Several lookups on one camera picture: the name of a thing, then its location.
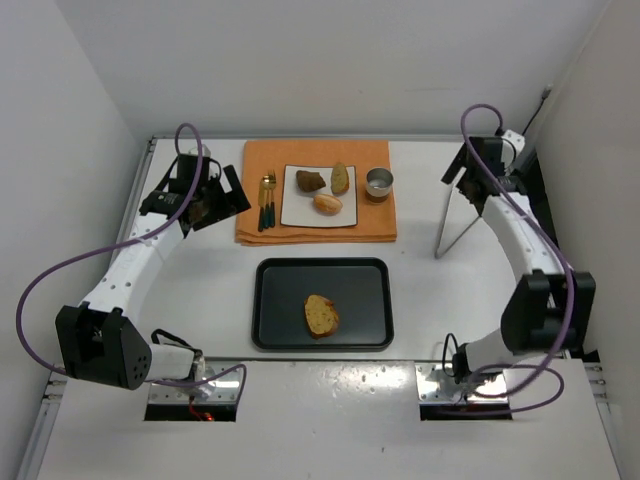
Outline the brown chocolate croissant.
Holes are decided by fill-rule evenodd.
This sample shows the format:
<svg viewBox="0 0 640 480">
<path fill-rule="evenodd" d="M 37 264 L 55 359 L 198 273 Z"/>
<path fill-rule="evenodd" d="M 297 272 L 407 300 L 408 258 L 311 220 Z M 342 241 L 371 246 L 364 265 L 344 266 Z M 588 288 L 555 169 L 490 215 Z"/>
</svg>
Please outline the brown chocolate croissant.
<svg viewBox="0 0 640 480">
<path fill-rule="evenodd" d="M 318 172 L 298 170 L 295 174 L 297 186 L 304 193 L 318 191 L 326 186 L 326 182 Z"/>
</svg>

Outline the stainless steel tongs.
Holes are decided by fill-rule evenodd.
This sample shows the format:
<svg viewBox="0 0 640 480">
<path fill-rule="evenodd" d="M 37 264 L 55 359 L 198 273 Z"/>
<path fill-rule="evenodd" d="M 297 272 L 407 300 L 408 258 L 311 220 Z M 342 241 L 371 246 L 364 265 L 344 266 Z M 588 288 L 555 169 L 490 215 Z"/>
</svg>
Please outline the stainless steel tongs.
<svg viewBox="0 0 640 480">
<path fill-rule="evenodd" d="M 480 216 L 476 215 L 473 218 L 473 220 L 466 227 L 464 227 L 453 240 L 451 240 L 447 244 L 444 244 L 443 243 L 444 233 L 447 226 L 447 219 L 448 219 L 448 214 L 451 206 L 452 197 L 453 197 L 453 185 L 450 185 L 448 194 L 445 198 L 442 215 L 440 217 L 440 221 L 437 229 L 435 245 L 433 248 L 433 257 L 435 260 L 442 259 L 480 220 Z"/>
</svg>

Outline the glossy orange bun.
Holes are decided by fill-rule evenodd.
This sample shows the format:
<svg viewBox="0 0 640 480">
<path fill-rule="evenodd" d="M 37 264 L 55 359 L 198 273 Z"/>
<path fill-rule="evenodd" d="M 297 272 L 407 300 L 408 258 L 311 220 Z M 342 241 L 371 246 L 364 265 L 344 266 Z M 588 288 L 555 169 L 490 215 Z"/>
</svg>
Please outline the glossy orange bun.
<svg viewBox="0 0 640 480">
<path fill-rule="evenodd" d="M 343 203 L 337 197 L 328 194 L 315 195 L 313 205 L 316 210 L 327 215 L 336 215 L 343 208 Z"/>
</svg>

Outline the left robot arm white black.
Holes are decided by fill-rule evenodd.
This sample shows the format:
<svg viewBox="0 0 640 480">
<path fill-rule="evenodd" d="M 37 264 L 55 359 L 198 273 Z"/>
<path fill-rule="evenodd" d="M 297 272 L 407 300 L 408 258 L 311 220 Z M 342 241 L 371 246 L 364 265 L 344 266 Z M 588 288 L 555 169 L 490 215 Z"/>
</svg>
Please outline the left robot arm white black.
<svg viewBox="0 0 640 480">
<path fill-rule="evenodd" d="M 68 377 L 135 390 L 145 382 L 178 388 L 204 384 L 201 350 L 172 338 L 147 341 L 136 328 L 145 297 L 172 252 L 192 231 L 250 209 L 233 166 L 195 152 L 179 154 L 142 201 L 121 249 L 102 280 L 55 320 Z"/>
</svg>

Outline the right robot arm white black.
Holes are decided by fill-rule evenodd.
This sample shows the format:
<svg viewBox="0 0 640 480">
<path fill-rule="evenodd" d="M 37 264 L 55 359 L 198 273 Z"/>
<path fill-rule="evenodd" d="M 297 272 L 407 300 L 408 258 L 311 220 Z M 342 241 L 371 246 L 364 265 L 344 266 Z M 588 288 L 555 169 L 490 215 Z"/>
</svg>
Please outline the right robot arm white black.
<svg viewBox="0 0 640 480">
<path fill-rule="evenodd" d="M 525 186 L 511 173 L 523 147 L 523 137 L 511 130 L 472 136 L 442 177 L 491 228 L 516 280 L 499 328 L 457 347 L 448 373 L 458 383 L 547 353 L 558 336 L 569 351 L 581 349 L 586 337 L 596 282 L 562 263 L 555 244 L 543 239 Z"/>
</svg>

